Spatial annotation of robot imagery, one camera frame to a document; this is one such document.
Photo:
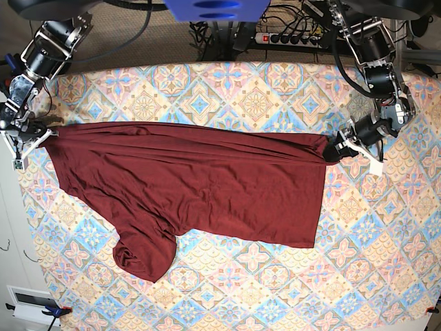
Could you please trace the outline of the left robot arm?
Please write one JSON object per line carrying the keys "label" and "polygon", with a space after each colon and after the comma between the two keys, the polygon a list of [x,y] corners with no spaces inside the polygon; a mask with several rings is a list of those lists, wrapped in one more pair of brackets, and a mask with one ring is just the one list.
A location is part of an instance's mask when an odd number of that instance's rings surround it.
{"label": "left robot arm", "polygon": [[[416,109],[401,73],[394,68],[396,49],[393,39],[379,17],[358,15],[349,18],[348,7],[339,1],[329,4],[332,34],[331,50],[343,79],[357,92],[374,102],[373,111],[363,118],[348,120],[323,152],[328,162],[361,154],[369,160],[371,174],[381,176],[384,165],[385,137],[397,137],[415,116]],[[366,86],[362,87],[346,73],[337,42],[346,41]]]}

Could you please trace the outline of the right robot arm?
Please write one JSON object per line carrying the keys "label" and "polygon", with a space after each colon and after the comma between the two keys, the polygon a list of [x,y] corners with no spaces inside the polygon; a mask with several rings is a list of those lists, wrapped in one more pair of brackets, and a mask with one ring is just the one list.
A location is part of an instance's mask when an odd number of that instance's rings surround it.
{"label": "right robot arm", "polygon": [[92,14],[85,12],[66,21],[44,21],[19,57],[6,57],[17,75],[1,103],[1,137],[15,170],[25,170],[28,155],[47,138],[57,136],[32,110],[33,99],[73,59],[76,48],[92,29]]}

